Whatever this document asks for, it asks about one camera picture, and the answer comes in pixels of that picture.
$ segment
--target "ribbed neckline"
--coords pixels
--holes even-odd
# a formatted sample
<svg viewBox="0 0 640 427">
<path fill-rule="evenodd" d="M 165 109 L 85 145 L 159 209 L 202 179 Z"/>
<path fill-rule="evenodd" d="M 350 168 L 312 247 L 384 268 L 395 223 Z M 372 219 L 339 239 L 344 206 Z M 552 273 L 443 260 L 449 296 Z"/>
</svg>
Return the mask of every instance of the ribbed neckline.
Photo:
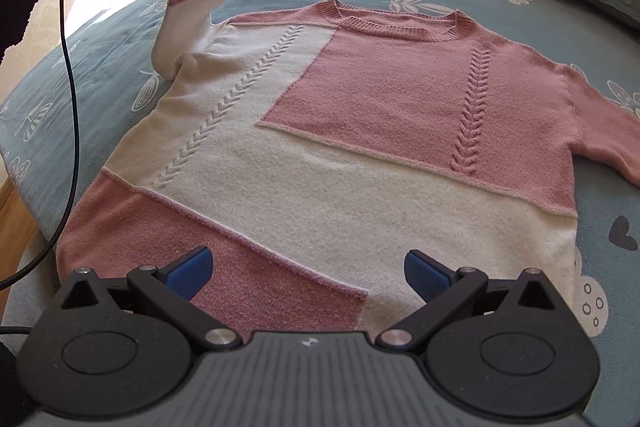
<svg viewBox="0 0 640 427">
<path fill-rule="evenodd" d="M 395 37 L 400 39 L 408 39 L 412 41 L 423 42 L 443 42 L 453 41 L 462 38 L 469 34 L 478 24 L 466 14 L 459 10 L 445 15 L 443 17 L 432 17 L 430 15 L 423 14 L 409 14 L 402 13 L 402 16 L 410 16 L 416 20 L 429 23 L 429 22 L 446 22 L 453 23 L 451 28 L 448 28 L 444 32 L 432 31 L 427 28 L 414 28 L 411 26 L 395 26 L 395 25 L 382 25 L 374 22 L 366 21 L 355 15 L 350 15 L 350 12 L 354 10 L 357 12 L 372 12 L 383 13 L 388 15 L 389 18 L 396 17 L 394 12 L 384 10 L 370 10 L 366 8 L 359 8 L 357 6 L 349 6 L 343 4 L 338 0 L 326 0 L 318 3 L 318 7 L 322 16 L 333 24 L 337 24 L 342 28 L 348 28 L 350 30 L 366 33 L 369 35 L 376 35 L 382 37 Z"/>
</svg>

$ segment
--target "bed sheet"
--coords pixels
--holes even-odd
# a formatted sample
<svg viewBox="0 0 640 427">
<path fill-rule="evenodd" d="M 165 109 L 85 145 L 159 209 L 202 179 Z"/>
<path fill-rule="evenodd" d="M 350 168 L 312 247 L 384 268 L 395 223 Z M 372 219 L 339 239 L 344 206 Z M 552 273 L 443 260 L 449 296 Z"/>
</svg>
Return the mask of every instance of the bed sheet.
<svg viewBox="0 0 640 427">
<path fill-rule="evenodd" d="M 228 0 L 212 21 L 319 0 Z M 485 27 L 572 64 L 640 132 L 640 38 L 578 0 L 341 0 L 425 14 L 460 9 Z M 120 138 L 151 111 L 169 83 L 151 69 L 150 49 L 166 0 L 136 0 L 89 22 L 70 39 L 81 123 L 79 194 Z M 527 100 L 513 100 L 526 106 Z M 47 56 L 0 109 L 0 144 L 12 179 L 45 235 L 57 225 L 72 165 L 71 114 L 60 50 Z M 607 166 L 575 158 L 578 209 L 575 312 L 600 354 L 602 374 L 587 409 L 599 426 L 631 425 L 640 412 L 640 188 Z M 469 254 L 469 264 L 473 255 Z"/>
</svg>

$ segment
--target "wooden furniture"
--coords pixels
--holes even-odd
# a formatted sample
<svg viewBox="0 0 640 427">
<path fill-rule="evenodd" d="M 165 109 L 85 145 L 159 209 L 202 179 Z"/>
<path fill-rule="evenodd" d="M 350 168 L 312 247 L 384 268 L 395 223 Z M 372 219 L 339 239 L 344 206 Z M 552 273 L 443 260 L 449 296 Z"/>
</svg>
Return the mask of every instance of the wooden furniture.
<svg viewBox="0 0 640 427">
<path fill-rule="evenodd" d="M 15 273 L 24 249 L 38 231 L 35 220 L 7 179 L 0 188 L 0 280 Z M 9 289 L 0 292 L 0 317 Z"/>
</svg>

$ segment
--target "pink and white sweater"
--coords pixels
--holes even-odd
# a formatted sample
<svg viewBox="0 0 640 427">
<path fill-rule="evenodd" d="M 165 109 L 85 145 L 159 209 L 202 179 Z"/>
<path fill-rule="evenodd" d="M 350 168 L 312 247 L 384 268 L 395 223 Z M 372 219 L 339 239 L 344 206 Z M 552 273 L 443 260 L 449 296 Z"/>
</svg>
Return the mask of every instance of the pink and white sweater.
<svg viewBox="0 0 640 427">
<path fill-rule="evenodd" d="M 388 327 L 421 305 L 411 248 L 491 277 L 542 268 L 572 302 L 572 154 L 640 185 L 637 120 L 459 11 L 326 0 L 211 25 L 222 1 L 170 0 L 153 60 L 174 85 L 79 202 L 62 275 L 207 245 L 195 302 L 244 335 Z"/>
</svg>

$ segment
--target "blue gripper pad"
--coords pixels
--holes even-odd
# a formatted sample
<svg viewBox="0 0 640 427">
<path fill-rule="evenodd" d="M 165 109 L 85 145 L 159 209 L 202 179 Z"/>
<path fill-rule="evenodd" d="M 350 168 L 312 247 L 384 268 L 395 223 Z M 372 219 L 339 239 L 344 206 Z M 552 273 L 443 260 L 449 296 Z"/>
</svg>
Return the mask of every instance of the blue gripper pad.
<svg viewBox="0 0 640 427">
<path fill-rule="evenodd" d="M 421 259 L 413 250 L 404 257 L 404 278 L 425 302 L 433 300 L 451 287 L 449 274 L 439 271 L 435 266 Z"/>
<path fill-rule="evenodd" d="M 190 301 L 213 275 L 213 255 L 197 247 L 161 270 L 161 281 L 180 297 Z"/>
</svg>

